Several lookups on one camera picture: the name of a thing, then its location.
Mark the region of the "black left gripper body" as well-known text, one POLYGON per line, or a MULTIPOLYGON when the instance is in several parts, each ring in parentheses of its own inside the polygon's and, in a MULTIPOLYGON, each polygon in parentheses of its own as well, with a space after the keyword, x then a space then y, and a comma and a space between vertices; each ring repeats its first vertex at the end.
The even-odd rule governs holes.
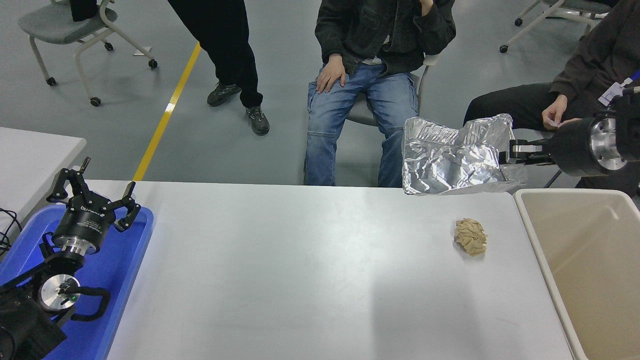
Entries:
POLYGON ((109 227, 115 222, 115 211, 103 210, 105 206, 102 200, 87 203, 81 197, 71 198, 52 236, 54 244, 62 247, 64 240, 76 238, 100 248, 109 227))

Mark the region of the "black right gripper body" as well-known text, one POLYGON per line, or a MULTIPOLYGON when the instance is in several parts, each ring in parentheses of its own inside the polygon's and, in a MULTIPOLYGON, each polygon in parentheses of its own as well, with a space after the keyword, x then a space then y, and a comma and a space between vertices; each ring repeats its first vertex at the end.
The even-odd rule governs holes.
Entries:
POLYGON ((558 168, 575 177, 597 175, 597 163, 591 148, 594 117, 574 121, 556 130, 550 139, 550 155, 558 168))

